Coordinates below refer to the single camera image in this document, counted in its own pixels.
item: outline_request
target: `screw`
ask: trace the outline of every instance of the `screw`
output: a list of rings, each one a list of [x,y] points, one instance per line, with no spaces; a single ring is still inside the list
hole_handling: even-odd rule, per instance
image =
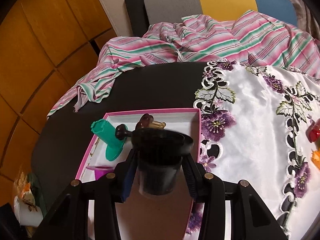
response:
[[[106,177],[107,177],[108,179],[114,179],[114,178],[116,177],[116,175],[115,175],[113,172],[109,172],[109,173],[106,175]]]
[[[207,172],[205,175],[204,175],[204,177],[206,178],[206,179],[213,179],[213,174],[212,173],[210,173],[210,172]]]
[[[243,186],[243,187],[248,187],[249,186],[249,182],[247,182],[246,180],[243,179],[243,180],[240,181],[240,185]]]
[[[75,186],[78,186],[80,184],[80,181],[79,179],[74,179],[73,181],[71,181],[71,186],[75,187]]]

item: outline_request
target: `pink striped cloth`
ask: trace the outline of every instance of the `pink striped cloth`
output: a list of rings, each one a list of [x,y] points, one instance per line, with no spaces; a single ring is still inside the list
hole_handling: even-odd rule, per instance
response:
[[[76,112],[88,101],[101,102],[122,72],[151,64],[225,58],[254,66],[292,66],[320,77],[319,41],[292,25],[251,10],[236,21],[218,22],[206,15],[182,20],[179,24],[151,25],[142,38],[108,41],[97,66],[60,98],[48,117],[75,96]]]

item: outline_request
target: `red object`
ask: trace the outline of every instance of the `red object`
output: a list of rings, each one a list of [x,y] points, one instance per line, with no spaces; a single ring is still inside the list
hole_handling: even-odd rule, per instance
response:
[[[320,119],[316,121],[316,123],[313,125],[309,133],[309,137],[312,142],[315,142],[316,140],[318,140],[319,136],[320,136]]]

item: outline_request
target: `green leaf embroidery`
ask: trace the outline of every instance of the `green leaf embroidery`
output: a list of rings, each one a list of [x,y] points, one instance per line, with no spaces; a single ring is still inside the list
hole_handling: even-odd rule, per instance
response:
[[[195,93],[196,99],[202,99],[204,101],[211,101],[214,97],[216,90],[198,89]]]
[[[304,98],[299,98],[300,101],[300,105],[304,108],[307,109],[309,111],[312,111],[312,108],[310,107],[310,105],[304,100]]]
[[[234,103],[236,101],[235,95],[236,93],[230,88],[219,88],[216,97],[223,101]]]
[[[280,105],[278,106],[277,110],[276,110],[276,114],[282,114],[284,116],[290,116],[292,115],[292,111],[293,111],[293,106],[290,105],[288,102],[286,101],[282,101],[280,103]]]
[[[294,110],[295,110],[296,114],[301,118],[301,120],[303,120],[306,123],[307,119],[304,115],[303,108],[298,104],[294,104]]]
[[[247,65],[245,67],[246,71],[258,76],[259,74],[261,74],[262,72],[266,72],[267,71],[267,67],[265,66],[251,66],[251,65]]]
[[[299,81],[297,84],[296,84],[296,89],[297,89],[297,92],[298,92],[298,96],[302,96],[302,95],[305,95],[307,93],[305,87],[303,86],[302,82]]]

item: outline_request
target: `wooden wall panel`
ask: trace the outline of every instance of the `wooden wall panel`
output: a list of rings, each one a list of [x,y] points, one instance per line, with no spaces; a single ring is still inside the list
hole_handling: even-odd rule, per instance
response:
[[[111,23],[99,0],[68,0],[68,2],[89,40],[111,28]]]
[[[98,56],[90,44],[86,44],[59,66],[60,73],[73,86],[79,78],[97,65]]]
[[[41,133],[47,121],[47,114],[54,104],[68,91],[70,86],[55,71],[34,95],[22,118],[38,133]]]
[[[13,182],[0,175],[0,207],[13,203]]]
[[[9,142],[0,172],[12,180],[18,175],[20,166],[26,173],[30,172],[31,154],[38,137],[39,135],[20,119]]]
[[[14,122],[18,115],[0,97],[0,160]]]
[[[1,95],[19,113],[52,69],[18,1],[0,25]]]
[[[39,42],[55,65],[86,42],[66,0],[21,0]]]
[[[99,49],[102,49],[102,47],[104,46],[104,44],[106,44],[107,41],[109,41],[110,39],[112,39],[116,36],[117,36],[117,34],[114,31],[114,29],[111,29],[111,30],[108,30],[107,32],[101,34],[97,38],[95,38],[95,41],[96,41]]]

